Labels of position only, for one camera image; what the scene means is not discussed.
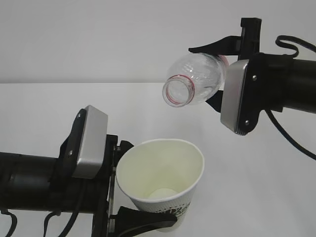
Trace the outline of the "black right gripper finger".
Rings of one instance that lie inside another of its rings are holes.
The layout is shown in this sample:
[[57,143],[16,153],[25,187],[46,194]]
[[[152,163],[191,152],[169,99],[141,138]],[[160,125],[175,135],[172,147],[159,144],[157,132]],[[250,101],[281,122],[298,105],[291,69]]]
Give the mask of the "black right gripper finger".
[[222,98],[223,98],[223,91],[218,90],[211,98],[206,100],[206,103],[211,106],[216,112],[221,112],[222,107]]
[[235,56],[239,55],[241,36],[227,36],[214,43],[189,48],[190,53],[204,53],[210,55]]

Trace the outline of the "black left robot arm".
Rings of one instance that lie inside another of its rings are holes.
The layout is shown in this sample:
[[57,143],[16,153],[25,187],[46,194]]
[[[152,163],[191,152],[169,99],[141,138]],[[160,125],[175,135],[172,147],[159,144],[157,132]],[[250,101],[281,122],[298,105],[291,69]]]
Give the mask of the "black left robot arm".
[[115,168],[119,159],[132,148],[128,141],[108,135],[101,169],[92,179],[75,178],[71,141],[65,140],[58,158],[1,153],[0,212],[11,218],[7,233],[12,236],[18,219],[14,210],[46,211],[44,227],[50,218],[63,212],[71,217],[61,236],[65,237],[80,213],[92,214],[94,237],[134,237],[172,227],[177,217],[170,213],[152,213],[120,207],[113,214]]

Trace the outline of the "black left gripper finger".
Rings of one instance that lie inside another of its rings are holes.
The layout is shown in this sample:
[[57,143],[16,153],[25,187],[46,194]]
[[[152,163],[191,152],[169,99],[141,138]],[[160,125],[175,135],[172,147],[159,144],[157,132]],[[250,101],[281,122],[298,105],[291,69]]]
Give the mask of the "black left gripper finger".
[[110,217],[111,237],[135,237],[153,230],[173,227],[178,221],[170,213],[154,213],[121,206],[116,215]]
[[118,161],[120,161],[122,156],[133,147],[134,145],[132,143],[121,140],[120,145],[118,146]]

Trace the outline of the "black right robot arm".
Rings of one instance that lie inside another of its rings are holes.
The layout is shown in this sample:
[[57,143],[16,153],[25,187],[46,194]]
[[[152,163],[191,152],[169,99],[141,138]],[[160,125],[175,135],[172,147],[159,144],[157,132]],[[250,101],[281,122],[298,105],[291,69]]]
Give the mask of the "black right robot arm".
[[237,56],[226,72],[221,97],[221,123],[232,131],[251,131],[262,110],[281,112],[283,108],[315,113],[316,63],[297,59],[297,46],[315,52],[316,47],[302,39],[281,35],[276,45],[293,54],[260,52],[260,18],[242,18],[241,35],[189,48],[191,53]]

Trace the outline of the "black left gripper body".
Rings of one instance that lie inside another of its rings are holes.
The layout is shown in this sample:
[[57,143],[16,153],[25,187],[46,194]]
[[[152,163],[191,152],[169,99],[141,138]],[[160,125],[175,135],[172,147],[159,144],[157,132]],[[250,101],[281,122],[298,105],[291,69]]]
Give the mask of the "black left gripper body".
[[55,197],[56,210],[50,217],[67,210],[71,217],[60,236],[65,237],[81,212],[93,213],[92,236],[101,237],[107,232],[108,192],[114,189],[111,177],[116,166],[118,136],[107,135],[102,153],[101,167],[92,178],[75,175],[75,156],[79,153],[79,140],[67,137],[60,147],[60,154],[50,179],[50,192]]

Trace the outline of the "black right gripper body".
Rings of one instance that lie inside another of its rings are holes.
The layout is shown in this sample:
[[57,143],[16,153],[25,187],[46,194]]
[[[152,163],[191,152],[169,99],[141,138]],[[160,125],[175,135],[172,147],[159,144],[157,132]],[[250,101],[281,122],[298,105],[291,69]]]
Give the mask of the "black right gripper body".
[[289,55],[260,53],[262,20],[242,18],[239,59],[247,61],[242,76],[238,123],[257,123],[262,110],[281,112],[284,107],[285,78],[293,61]]

